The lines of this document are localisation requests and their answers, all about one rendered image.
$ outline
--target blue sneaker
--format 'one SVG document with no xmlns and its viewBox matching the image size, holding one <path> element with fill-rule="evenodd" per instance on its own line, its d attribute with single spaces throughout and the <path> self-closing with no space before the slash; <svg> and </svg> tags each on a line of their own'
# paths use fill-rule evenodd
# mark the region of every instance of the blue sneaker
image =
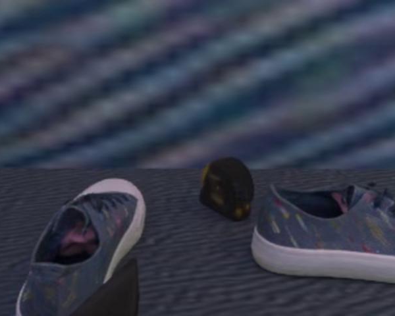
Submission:
<svg viewBox="0 0 395 316">
<path fill-rule="evenodd" d="M 372 186 L 271 186 L 251 250 L 276 273 L 395 283 L 395 197 Z"/>
<path fill-rule="evenodd" d="M 145 202 L 132 183 L 102 180 L 58 211 L 41 235 L 17 316 L 68 316 L 113 274 L 140 239 Z"/>
</svg>

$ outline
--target textured gray floor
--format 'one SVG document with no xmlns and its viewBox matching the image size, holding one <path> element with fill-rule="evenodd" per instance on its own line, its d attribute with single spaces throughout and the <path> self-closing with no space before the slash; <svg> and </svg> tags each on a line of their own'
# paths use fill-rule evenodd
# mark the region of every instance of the textured gray floor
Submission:
<svg viewBox="0 0 395 316">
<path fill-rule="evenodd" d="M 260 269 L 251 258 L 254 216 L 270 182 L 304 188 L 332 181 L 395 189 L 395 171 L 255 171 L 253 218 L 232 223 L 201 207 L 195 170 L 0 170 L 0 316 L 13 314 L 30 252 L 67 199 L 105 177 L 125 177 L 144 193 L 141 316 L 395 315 L 395 285 L 294 278 Z"/>
</svg>

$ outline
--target blurry striped background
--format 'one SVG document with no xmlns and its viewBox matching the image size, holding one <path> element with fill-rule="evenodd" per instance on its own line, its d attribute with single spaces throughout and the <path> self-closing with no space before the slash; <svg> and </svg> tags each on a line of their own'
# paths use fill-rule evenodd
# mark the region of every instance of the blurry striped background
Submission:
<svg viewBox="0 0 395 316">
<path fill-rule="evenodd" d="M 395 167 L 395 0 L 0 0 L 0 167 Z"/>
</svg>

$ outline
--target shoe sole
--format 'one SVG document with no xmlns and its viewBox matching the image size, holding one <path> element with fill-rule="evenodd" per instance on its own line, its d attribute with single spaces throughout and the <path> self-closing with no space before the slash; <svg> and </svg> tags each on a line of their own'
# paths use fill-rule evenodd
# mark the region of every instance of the shoe sole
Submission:
<svg viewBox="0 0 395 316">
<path fill-rule="evenodd" d="M 279 246 L 255 228 L 251 252 L 265 270 L 301 277 L 331 277 L 395 284 L 395 256 L 343 250 L 311 250 Z"/>
<path fill-rule="evenodd" d="M 87 189 L 85 189 L 81 194 L 76 196 L 74 199 L 78 199 L 79 197 L 84 196 L 86 194 L 94 194 L 94 193 L 96 194 L 96 193 L 105 193 L 105 192 L 123 192 L 123 193 L 132 194 L 134 197 L 138 199 L 138 204 L 132 219 L 132 223 L 130 224 L 127 231 L 124 233 L 123 237 L 118 243 L 118 246 L 113 254 L 113 258 L 107 269 L 107 273 L 105 274 L 103 283 L 106 283 L 111 278 L 117 265 L 120 263 L 121 259 L 133 248 L 135 244 L 138 243 L 140 237 L 142 236 L 142 232 L 144 231 L 145 214 L 146 214 L 145 200 L 141 191 L 139 191 L 139 189 L 133 183 L 124 179 L 109 178 L 99 181 L 95 184 L 92 184 Z M 24 291 L 24 288 L 25 288 L 25 284 L 20 289 L 18 295 L 18 300 L 16 303 L 16 316 L 23 316 L 20 312 L 20 301 L 22 299 L 22 293 Z"/>
</svg>

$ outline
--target black tape measure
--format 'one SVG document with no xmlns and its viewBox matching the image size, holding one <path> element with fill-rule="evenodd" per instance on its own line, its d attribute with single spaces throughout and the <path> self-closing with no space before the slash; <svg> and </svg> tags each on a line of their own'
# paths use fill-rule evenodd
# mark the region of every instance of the black tape measure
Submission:
<svg viewBox="0 0 395 316">
<path fill-rule="evenodd" d="M 233 221 L 249 216 L 254 191 L 251 173 L 239 159 L 219 159 L 203 170 L 200 202 Z"/>
</svg>

